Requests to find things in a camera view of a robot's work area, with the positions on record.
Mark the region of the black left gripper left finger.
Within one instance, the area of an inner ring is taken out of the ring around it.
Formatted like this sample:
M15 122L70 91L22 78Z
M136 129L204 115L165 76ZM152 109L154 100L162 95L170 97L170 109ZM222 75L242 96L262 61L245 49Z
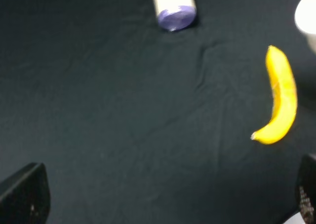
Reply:
M44 224L50 212L50 190L43 163L29 163L0 182L2 224Z

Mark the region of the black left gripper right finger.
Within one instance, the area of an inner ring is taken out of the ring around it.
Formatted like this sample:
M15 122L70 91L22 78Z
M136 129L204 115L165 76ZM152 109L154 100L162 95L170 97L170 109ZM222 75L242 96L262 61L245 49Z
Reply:
M296 182L296 201L306 224L316 223L316 154L304 155Z

